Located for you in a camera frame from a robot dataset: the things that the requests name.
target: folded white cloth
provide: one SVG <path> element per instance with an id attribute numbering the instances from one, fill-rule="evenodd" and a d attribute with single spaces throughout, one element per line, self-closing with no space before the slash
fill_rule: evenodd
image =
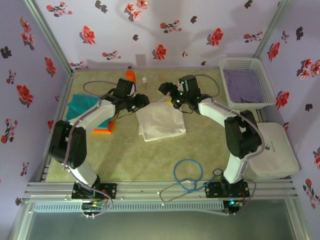
<path id="1" fill-rule="evenodd" d="M 139 109 L 136 118 L 139 122 L 138 133 L 146 142 L 180 136 L 186 133 L 182 112 L 173 108 L 165 96 L 158 102 Z"/>

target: flower wallpaper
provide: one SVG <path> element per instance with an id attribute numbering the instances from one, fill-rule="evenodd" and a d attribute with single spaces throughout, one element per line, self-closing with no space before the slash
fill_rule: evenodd
<path id="1" fill-rule="evenodd" d="M 293 1 L 261 53 L 277 94 L 276 105 L 263 111 L 284 127 L 299 161 L 300 171 L 291 178 L 313 239 L 320 236 L 319 9 L 317 0 Z"/>
<path id="2" fill-rule="evenodd" d="M 279 0 L 35 2 L 73 69 L 138 69 L 212 68 L 221 57 L 251 57 Z"/>
<path id="3" fill-rule="evenodd" d="M 1 9 L 0 239 L 6 240 L 43 161 L 67 73 L 23 1 L 2 0 Z"/>

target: purple towel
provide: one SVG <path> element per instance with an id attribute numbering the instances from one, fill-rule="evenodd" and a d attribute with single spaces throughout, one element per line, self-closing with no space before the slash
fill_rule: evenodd
<path id="1" fill-rule="evenodd" d="M 234 103 L 262 103 L 259 81 L 253 70 L 223 70 L 229 96 Z"/>

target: green table surface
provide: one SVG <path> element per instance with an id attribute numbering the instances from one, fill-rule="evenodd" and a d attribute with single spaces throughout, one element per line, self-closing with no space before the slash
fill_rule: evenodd
<path id="1" fill-rule="evenodd" d="M 85 94 L 83 84 L 88 81 L 109 81 L 117 83 L 125 78 L 126 71 L 82 71 L 74 76 L 68 96 L 68 103 L 74 94 Z M 137 93 L 148 96 L 150 102 L 157 102 L 163 95 L 158 92 L 161 83 L 177 83 L 185 75 L 206 74 L 213 77 L 221 88 L 216 100 L 227 104 L 219 69 L 213 70 L 150 70 L 136 71 Z M 147 86 L 142 85 L 142 77 L 147 78 Z M 197 77 L 202 93 L 217 93 L 215 84 L 206 77 Z M 103 95 L 114 86 L 93 83 L 87 89 Z M 256 111 L 252 111 L 258 120 Z M 116 120 L 112 134 L 91 133 L 87 141 L 87 162 L 102 181 L 167 181 L 174 180 L 173 168 L 182 159 L 197 160 L 203 167 L 203 179 L 212 177 L 216 168 L 225 169 L 229 159 L 224 128 L 212 119 L 197 113 L 183 114 L 186 134 L 145 142 L 138 135 L 136 114 Z M 177 177 L 198 178 L 199 168 L 194 163 L 183 163 L 177 168 Z M 73 182 L 73 177 L 62 172 L 60 163 L 52 159 L 46 178 L 47 182 Z"/>

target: teal cloth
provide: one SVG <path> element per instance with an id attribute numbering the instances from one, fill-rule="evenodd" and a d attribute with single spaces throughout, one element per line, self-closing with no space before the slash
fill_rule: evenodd
<path id="1" fill-rule="evenodd" d="M 66 113 L 65 120 L 69 121 L 80 116 L 97 103 L 98 100 L 95 96 L 74 94 L 71 102 L 68 104 L 68 112 Z M 114 118 L 111 117 L 105 120 L 97 127 L 97 129 L 107 129 L 109 121 L 112 121 L 113 119 Z"/>

